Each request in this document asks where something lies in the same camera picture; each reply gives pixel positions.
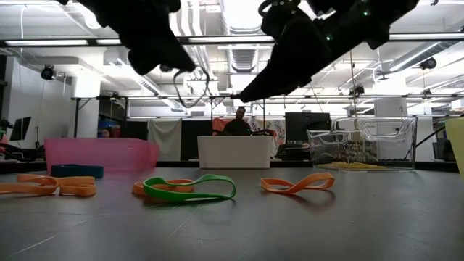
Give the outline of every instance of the black robotic finger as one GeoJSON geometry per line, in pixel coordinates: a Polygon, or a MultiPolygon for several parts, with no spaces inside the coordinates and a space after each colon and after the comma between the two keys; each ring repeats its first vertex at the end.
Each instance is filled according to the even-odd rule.
{"type": "Polygon", "coordinates": [[[169,13],[180,0],[80,0],[99,23],[110,26],[130,49],[130,65],[145,75],[160,64],[192,72],[195,64],[170,29],[169,13]]]}
{"type": "Polygon", "coordinates": [[[289,94],[364,41],[375,49],[389,40],[390,25],[418,0],[307,0],[312,10],[336,12],[311,21],[292,0],[269,0],[259,9],[262,31],[276,40],[268,66],[238,95],[243,102],[289,94]],[[266,5],[271,8],[264,12],[266,5]]]}
{"type": "Polygon", "coordinates": [[[331,53],[309,18],[295,17],[274,46],[266,68],[240,93],[243,102],[287,95],[311,81],[331,53]]]}

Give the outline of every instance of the rubber band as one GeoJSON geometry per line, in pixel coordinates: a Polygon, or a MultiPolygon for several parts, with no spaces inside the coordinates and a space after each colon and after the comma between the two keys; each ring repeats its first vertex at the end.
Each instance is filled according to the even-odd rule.
{"type": "Polygon", "coordinates": [[[21,193],[45,196],[54,194],[58,188],[59,195],[93,196],[96,193],[94,177],[53,178],[36,174],[19,174],[17,182],[0,183],[0,194],[21,193]]]}
{"type": "Polygon", "coordinates": [[[261,188],[266,191],[278,194],[294,194],[301,190],[305,189],[315,189],[315,190],[326,190],[332,187],[335,182],[335,178],[330,173],[314,173],[306,178],[303,178],[296,184],[285,181],[280,178],[262,178],[261,179],[261,188]],[[310,186],[316,181],[326,181],[322,185],[310,186]],[[287,186],[286,189],[273,188],[273,186],[287,186]]]}
{"type": "Polygon", "coordinates": [[[144,191],[148,196],[164,199],[172,202],[184,201],[188,199],[232,199],[236,195],[236,186],[231,178],[221,176],[206,174],[196,181],[189,183],[170,183],[165,181],[163,178],[150,178],[144,181],[144,191]],[[189,193],[175,190],[165,190],[157,187],[158,185],[165,186],[180,186],[180,187],[189,187],[196,184],[200,184],[208,181],[224,181],[232,185],[232,191],[229,194],[208,194],[208,193],[189,193]]]}
{"type": "Polygon", "coordinates": [[[51,166],[50,176],[54,178],[67,177],[94,177],[103,178],[104,168],[102,166],[84,165],[53,165],[51,166]]]}
{"type": "MultiPolygon", "coordinates": [[[[189,179],[178,179],[178,180],[170,180],[167,182],[171,184],[182,184],[182,183],[192,183],[194,181],[189,180],[189,179]]],[[[158,184],[158,185],[153,185],[153,187],[156,189],[162,189],[162,190],[174,191],[174,192],[183,192],[183,193],[191,193],[192,191],[194,191],[193,186],[168,186],[168,185],[158,184]]],[[[144,190],[144,183],[137,182],[133,184],[132,193],[134,193],[137,196],[147,196],[144,190]]]]}

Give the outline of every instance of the black monitor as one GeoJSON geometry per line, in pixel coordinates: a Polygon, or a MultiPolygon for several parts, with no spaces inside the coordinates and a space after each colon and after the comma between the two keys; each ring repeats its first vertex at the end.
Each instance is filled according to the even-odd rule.
{"type": "Polygon", "coordinates": [[[30,117],[25,117],[23,119],[17,119],[14,122],[13,131],[10,141],[23,141],[26,139],[26,133],[29,129],[30,117]]]}
{"type": "Polygon", "coordinates": [[[286,112],[286,143],[306,143],[308,142],[307,130],[329,131],[331,125],[331,115],[329,113],[286,112]]]}

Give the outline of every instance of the pink plastic bin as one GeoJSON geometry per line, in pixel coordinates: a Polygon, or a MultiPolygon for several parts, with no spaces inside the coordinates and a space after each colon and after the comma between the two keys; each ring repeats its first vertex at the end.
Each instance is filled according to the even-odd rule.
{"type": "Polygon", "coordinates": [[[160,148],[136,138],[48,138],[46,166],[103,166],[105,172],[141,172],[156,167],[160,148]]]}

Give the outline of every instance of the camera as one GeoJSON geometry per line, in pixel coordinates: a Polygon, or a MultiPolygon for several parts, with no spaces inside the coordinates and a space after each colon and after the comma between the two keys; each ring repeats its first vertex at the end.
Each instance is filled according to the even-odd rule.
{"type": "Polygon", "coordinates": [[[45,68],[41,72],[41,77],[44,80],[54,80],[57,78],[57,72],[54,70],[53,65],[45,65],[45,68]]]}

